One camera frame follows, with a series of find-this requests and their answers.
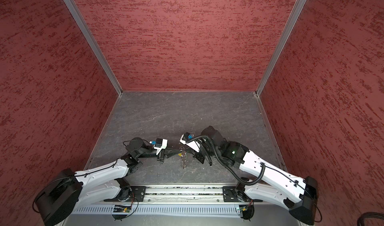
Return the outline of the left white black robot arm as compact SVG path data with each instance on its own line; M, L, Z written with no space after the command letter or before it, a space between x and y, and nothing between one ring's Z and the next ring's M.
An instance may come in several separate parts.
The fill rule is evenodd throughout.
M147 141L136 137L123 142L127 153L113 162L73 172L61 171L33 200L32 209L40 214L44 225L55 226L75 210L100 202L120 202L132 206L144 199L145 186L132 186L126 176L142 165L141 158L156 158L163 162L181 152L168 146L166 139Z

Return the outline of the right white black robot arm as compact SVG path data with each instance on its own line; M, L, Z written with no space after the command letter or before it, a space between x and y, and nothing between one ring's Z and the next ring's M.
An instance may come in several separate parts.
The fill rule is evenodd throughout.
M238 181L242 196L278 205L308 226L317 223L319 193L315 178L301 178L270 164L245 145L226 140L212 126L195 137L186 132L180 142L206 155L209 163L216 158Z

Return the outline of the aluminium front rail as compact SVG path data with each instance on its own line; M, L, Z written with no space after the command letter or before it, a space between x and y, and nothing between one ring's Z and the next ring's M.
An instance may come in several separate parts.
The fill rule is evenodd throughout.
M91 204L104 202L106 199L115 198L121 189L118 183L106 183L97 186L91 190L83 190L75 199L75 209L86 207ZM147 203L179 203L179 202L224 202L223 187L219 185L189 185L189 186L162 186L149 185L146 186L146 194L142 202ZM237 190L244 192L251 200L264 201L271 204L284 207L284 200L290 202L300 202L305 195L305 190L300 185L288 184L283 185L282 189L276 189L266 184L255 184L253 186L237 185Z

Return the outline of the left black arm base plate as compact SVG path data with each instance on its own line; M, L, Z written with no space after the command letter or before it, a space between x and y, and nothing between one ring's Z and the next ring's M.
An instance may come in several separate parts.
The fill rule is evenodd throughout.
M121 189L113 199L106 199L104 202L142 202L146 194L146 186L130 186Z

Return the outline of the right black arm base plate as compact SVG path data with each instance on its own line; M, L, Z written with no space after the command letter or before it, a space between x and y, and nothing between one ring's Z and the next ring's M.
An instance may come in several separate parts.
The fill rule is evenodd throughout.
M251 199L236 187L224 186L222 189L224 202L251 202Z

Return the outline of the left aluminium corner post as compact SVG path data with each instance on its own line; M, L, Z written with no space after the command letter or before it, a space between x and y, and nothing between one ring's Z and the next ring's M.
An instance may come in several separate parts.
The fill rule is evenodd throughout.
M91 33L91 30L89 29L84 17L82 16L79 8L77 7L74 0L63 0L66 7L70 11L73 19L75 20L77 26L81 30L83 36L85 37L87 43L91 47L94 55L96 56L98 62L102 66L105 74L107 75L109 81L115 88L117 94L119 97L123 94L123 89L121 85L119 84L115 74L113 73L110 65L108 64L104 54L102 53L102 50L100 49L96 39L94 38L93 34Z

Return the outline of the aluminium corner post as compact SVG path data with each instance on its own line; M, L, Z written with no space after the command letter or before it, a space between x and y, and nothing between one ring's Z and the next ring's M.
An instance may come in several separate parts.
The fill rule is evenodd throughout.
M77 7L74 0L63 0L66 7L70 11L73 19L75 20L77 26L81 30L83 36L85 37L87 43L91 47L94 55L96 56L98 62L102 66L105 74L107 75L109 81L115 88L117 94L119 97L123 94L123 89L121 85L119 84L115 74L113 73L110 65L108 64L104 54L102 53L102 50L100 49L96 39L94 38L93 34L91 33L91 30L89 29L84 17L82 16L79 8Z
M295 27L295 24L306 4L307 0L296 0L293 8L292 8L292 11L289 15L289 18L286 22L286 25L282 31L282 34L279 38L279 41L276 45L276 48L271 56L271 59L269 61L269 64L266 68L266 71L261 79L261 82L259 83L258 85L258 88L256 90L256 96L257 97L261 97L261 94L265 88L265 86L267 85L267 82L275 68L275 65L277 63L277 61L279 60L279 57L281 55L281 53L283 52L283 49L292 33L292 30L294 29Z

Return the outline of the right aluminium corner post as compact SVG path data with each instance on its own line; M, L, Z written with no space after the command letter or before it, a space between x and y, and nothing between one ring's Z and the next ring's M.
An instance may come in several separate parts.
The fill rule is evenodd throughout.
M289 15L289 18L286 22L286 25L282 31L282 34L279 38L279 41L276 45L276 48L271 56L271 59L269 61L269 64L266 68L266 71L261 79L261 82L259 83L258 85L258 88L256 90L256 96L257 97L261 97L261 94L265 88L265 86L267 85L267 82L275 68L275 65L277 63L277 61L279 60L279 57L281 55L281 53L283 52L283 49L292 33L292 30L294 29L295 27L295 24L306 4L307 0L296 0L293 8L292 8L292 11Z

